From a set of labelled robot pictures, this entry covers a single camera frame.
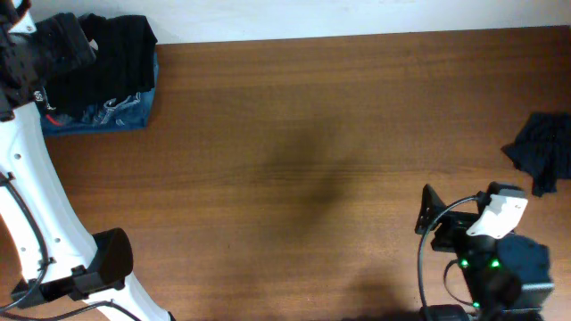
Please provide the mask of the black t-shirt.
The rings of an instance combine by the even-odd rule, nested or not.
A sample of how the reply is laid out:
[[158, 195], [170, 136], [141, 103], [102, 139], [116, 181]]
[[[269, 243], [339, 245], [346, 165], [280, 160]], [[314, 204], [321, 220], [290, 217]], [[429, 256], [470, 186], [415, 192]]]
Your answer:
[[32, 33], [12, 33], [15, 20], [1, 16], [1, 120], [35, 100], [48, 80], [95, 62], [95, 53], [72, 13], [41, 21]]

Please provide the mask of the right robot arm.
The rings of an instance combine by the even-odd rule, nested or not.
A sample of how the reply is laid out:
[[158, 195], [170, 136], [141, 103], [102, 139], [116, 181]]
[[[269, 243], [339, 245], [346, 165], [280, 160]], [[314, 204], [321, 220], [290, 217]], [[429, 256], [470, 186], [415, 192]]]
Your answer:
[[423, 320], [540, 320], [543, 303], [554, 290], [547, 246], [515, 229], [528, 204], [523, 189], [492, 182], [484, 192], [446, 204], [431, 185], [422, 190], [415, 232], [424, 249], [448, 252], [449, 266], [460, 269], [470, 294], [447, 305], [428, 305], [419, 297]]

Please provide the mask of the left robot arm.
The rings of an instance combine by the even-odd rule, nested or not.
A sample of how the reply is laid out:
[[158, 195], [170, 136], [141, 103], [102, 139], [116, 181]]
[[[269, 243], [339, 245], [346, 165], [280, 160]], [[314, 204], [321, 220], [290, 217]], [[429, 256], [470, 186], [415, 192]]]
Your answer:
[[64, 192], [46, 149], [39, 104], [55, 76], [95, 55], [71, 13], [36, 25], [28, 1], [1, 3], [1, 217], [21, 264], [21, 280], [1, 315], [69, 297], [110, 320], [171, 320], [134, 273], [126, 232], [90, 234]]

